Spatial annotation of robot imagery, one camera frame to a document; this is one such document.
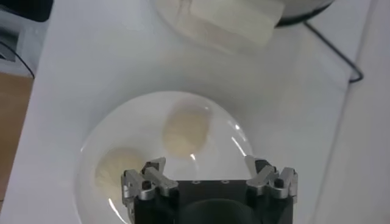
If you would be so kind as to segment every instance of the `white plate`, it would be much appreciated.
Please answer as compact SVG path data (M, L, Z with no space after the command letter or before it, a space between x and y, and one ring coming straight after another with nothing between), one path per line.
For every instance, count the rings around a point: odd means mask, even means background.
M162 130L172 109L196 105L211 111L203 148L189 158L171 156L163 147ZM81 222L130 223L120 200L107 198L95 185L95 170L111 149L128 148L147 161L166 157L164 174L175 180L248 179L244 162L252 149L239 124L216 103L194 94L157 92L134 98L110 113L90 134L75 181Z

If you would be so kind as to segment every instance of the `black cable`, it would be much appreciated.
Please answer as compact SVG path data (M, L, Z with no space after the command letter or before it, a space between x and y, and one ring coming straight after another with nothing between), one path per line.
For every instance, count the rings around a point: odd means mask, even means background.
M349 83L355 83L362 81L364 79L364 74L361 72L360 68L357 67L357 65L349 60L335 45L333 45L326 37L323 36L316 28L314 28L310 23L307 21L303 22L303 24L312 31L318 38L320 38L331 50L333 50L341 59L343 59L352 69L353 71L358 75L355 79L350 79Z
M27 68L27 70L29 70L31 76L32 76L32 79L35 79L35 74L34 72L32 72L31 68L26 64L26 62L24 62L24 60L18 55L18 53L16 53L16 51L14 51L10 46L8 46L5 42L1 41L0 40L0 44L3 45L4 47L6 47L10 52L12 52L17 58L19 58L19 60L23 63L23 65Z

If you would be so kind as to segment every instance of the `white dough ball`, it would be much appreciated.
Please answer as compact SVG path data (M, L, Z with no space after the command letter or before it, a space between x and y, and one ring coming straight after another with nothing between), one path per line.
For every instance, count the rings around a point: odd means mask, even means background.
M95 185L111 200L120 200L121 175L125 170L140 171L145 162L132 149L120 148L109 151L98 163Z
M207 140L209 123L209 111L204 109L179 110L173 113L163 130L165 149L181 158L197 153Z

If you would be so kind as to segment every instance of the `white table surface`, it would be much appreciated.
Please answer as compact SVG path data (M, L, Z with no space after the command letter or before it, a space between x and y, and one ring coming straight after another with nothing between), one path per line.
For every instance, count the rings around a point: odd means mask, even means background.
M313 24L355 58L369 2L339 0ZM159 90L212 98L257 156L296 168L296 223L308 223L349 75L302 25L277 30L257 58L238 58L183 40L145 2L56 1L0 223L79 223L73 178L85 138L120 104Z

